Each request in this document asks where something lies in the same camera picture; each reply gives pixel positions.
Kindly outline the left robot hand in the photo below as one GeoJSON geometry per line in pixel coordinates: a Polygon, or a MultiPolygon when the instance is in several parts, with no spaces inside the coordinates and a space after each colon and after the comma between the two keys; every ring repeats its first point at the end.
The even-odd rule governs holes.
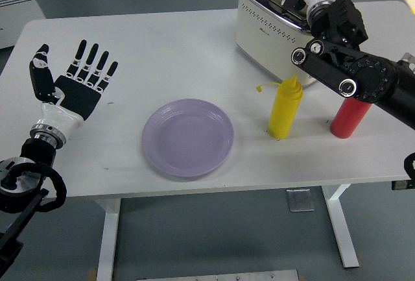
{"type": "Polygon", "coordinates": [[[117,62],[107,64],[108,51],[96,59],[99,50],[96,43],[83,58],[86,45],[86,40],[80,42],[72,63],[56,79],[49,69],[47,44],[38,49],[29,64],[34,95],[42,103],[42,117],[36,128],[52,131],[61,140],[68,139],[92,114],[118,66],[117,62]]]}

